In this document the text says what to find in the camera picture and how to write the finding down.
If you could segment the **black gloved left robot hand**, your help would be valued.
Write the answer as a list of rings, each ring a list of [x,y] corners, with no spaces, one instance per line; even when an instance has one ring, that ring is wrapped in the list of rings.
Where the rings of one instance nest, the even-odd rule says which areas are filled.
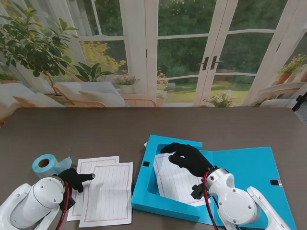
[[[95,174],[78,174],[74,168],[69,168],[62,171],[58,177],[66,182],[69,188],[82,193],[84,190],[83,182],[91,181],[95,178]]]

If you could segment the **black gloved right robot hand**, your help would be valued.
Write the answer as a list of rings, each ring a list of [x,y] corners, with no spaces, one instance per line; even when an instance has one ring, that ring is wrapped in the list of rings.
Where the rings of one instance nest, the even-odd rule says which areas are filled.
[[[213,169],[213,165],[191,145],[171,143],[163,147],[160,153],[172,153],[169,161],[180,168],[186,168],[192,175],[203,177]]]

